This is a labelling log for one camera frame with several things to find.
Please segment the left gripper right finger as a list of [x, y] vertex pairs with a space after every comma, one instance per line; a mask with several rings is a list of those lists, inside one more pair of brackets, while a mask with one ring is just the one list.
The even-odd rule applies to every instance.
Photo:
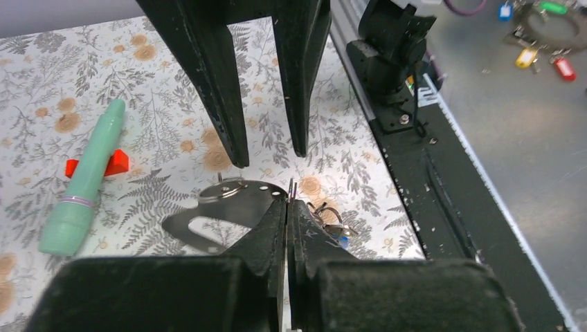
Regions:
[[291, 325], [301, 331], [522, 331], [493, 273], [466, 259], [360, 260], [289, 204]]

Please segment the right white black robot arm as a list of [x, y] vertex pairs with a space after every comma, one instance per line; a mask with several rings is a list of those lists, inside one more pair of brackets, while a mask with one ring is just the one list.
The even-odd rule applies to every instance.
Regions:
[[[232, 164], [249, 165], [242, 94], [231, 24], [270, 17], [285, 109], [295, 153], [307, 155], [309, 105], [331, 26], [329, 1], [140, 1], [140, 8], [177, 59], [218, 133]], [[363, 52], [364, 81], [389, 98], [426, 50], [435, 17], [412, 4], [371, 1], [349, 48]]]

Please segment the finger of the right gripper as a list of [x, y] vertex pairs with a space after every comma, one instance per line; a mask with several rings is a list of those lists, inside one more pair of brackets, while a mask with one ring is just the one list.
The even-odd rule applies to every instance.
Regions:
[[227, 1], [139, 1], [195, 86], [232, 164], [249, 166], [244, 113]]
[[311, 92], [331, 25], [330, 2], [276, 1], [272, 20], [292, 145], [304, 158]]

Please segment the keyring with coloured key tags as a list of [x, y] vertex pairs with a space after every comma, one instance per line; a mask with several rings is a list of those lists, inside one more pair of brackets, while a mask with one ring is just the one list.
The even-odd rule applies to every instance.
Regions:
[[209, 255], [270, 260], [299, 249], [319, 260], [353, 260], [343, 243], [356, 232], [341, 221], [326, 223], [324, 212], [338, 212], [297, 199], [297, 189], [295, 181], [284, 190], [264, 181], [219, 178], [201, 191], [196, 207], [168, 216], [161, 226]]

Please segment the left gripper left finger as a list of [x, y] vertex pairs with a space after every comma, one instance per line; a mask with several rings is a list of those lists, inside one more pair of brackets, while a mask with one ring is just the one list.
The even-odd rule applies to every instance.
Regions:
[[280, 331], [287, 204], [217, 256], [96, 257], [66, 264], [27, 331]]

